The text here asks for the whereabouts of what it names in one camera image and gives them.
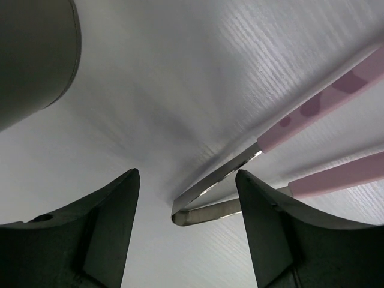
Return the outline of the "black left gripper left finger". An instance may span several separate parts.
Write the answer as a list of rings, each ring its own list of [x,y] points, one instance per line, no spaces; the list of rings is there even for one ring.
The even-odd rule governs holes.
[[[2,287],[120,287],[139,198],[130,169],[28,222],[1,226]]]

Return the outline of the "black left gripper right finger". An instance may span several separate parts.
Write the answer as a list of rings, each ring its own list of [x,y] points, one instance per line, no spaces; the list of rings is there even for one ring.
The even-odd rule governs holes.
[[[383,227],[337,217],[240,170],[235,178],[259,287],[382,287]]]

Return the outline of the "pink handled metal tongs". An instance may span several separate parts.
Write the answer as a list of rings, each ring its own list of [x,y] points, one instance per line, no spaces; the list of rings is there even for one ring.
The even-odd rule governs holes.
[[[186,206],[252,159],[271,151],[321,117],[346,104],[381,78],[383,78],[383,46],[379,46],[360,63],[279,120],[259,136],[256,143],[176,198],[172,206],[172,222],[177,226],[184,227],[241,213],[238,199],[192,210],[187,210]]]

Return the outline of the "grey cylindrical lunch box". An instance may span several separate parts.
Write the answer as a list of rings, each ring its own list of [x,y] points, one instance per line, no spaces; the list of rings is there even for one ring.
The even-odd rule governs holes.
[[[58,101],[81,51],[74,1],[1,1],[1,130]]]

